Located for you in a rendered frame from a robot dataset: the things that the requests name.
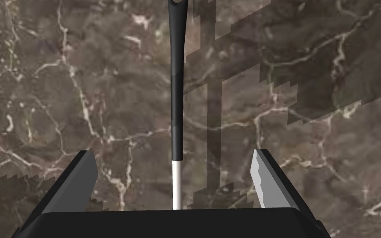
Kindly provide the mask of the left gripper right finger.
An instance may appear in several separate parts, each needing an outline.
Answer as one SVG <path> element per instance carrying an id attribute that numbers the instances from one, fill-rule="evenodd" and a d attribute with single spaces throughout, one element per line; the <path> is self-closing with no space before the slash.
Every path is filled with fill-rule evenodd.
<path id="1" fill-rule="evenodd" d="M 291 207 L 311 219 L 311 210 L 266 149 L 255 149 L 250 174 L 262 208 Z"/>

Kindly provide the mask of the black-handled silver utensil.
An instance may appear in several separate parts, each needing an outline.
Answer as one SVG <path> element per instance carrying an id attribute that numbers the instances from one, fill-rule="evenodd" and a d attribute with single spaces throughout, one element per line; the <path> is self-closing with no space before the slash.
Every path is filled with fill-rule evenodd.
<path id="1" fill-rule="evenodd" d="M 172 208 L 182 209 L 184 45 L 188 0 L 167 0 L 170 34 Z"/>

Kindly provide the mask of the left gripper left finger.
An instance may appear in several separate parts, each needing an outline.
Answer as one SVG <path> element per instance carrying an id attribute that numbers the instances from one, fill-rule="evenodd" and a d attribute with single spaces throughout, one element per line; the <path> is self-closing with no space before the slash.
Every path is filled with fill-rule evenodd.
<path id="1" fill-rule="evenodd" d="M 44 213 L 84 212 L 97 177 L 94 153 L 79 151 L 32 211 L 28 222 Z"/>

